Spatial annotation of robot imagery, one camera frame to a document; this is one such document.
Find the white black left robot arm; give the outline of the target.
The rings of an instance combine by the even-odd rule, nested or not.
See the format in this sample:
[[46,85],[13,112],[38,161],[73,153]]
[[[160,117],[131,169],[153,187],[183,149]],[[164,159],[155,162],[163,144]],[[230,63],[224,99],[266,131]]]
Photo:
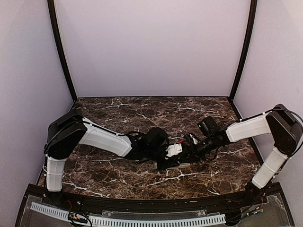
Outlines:
[[44,147],[48,198],[56,206],[67,202],[66,194],[61,192],[64,166],[79,144],[129,160],[152,160],[157,163],[158,170],[179,166],[176,157],[183,151],[180,143],[169,142],[167,133],[161,128],[153,127],[147,133],[118,133],[84,117],[80,109],[71,110],[48,126]]

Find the white remote control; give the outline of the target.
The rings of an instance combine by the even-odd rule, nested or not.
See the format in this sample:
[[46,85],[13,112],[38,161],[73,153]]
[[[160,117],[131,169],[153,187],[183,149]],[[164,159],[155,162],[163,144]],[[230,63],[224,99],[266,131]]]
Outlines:
[[190,167],[190,163],[181,163],[178,166],[169,167],[169,168],[167,168],[167,170],[178,169],[178,168],[188,168],[188,167]]

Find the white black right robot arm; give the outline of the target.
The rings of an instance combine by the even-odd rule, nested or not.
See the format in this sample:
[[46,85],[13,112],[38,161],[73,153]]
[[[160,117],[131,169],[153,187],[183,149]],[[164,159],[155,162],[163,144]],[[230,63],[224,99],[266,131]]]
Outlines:
[[182,145],[182,162],[204,159],[212,150],[241,140],[263,135],[272,137],[272,150],[250,181],[253,187],[242,194],[241,200],[246,205],[252,205],[259,199],[259,190],[279,173],[303,145],[303,119],[283,104],[255,116],[237,120],[226,127],[219,126],[210,116],[197,125],[205,138],[199,140],[188,135],[186,143]]

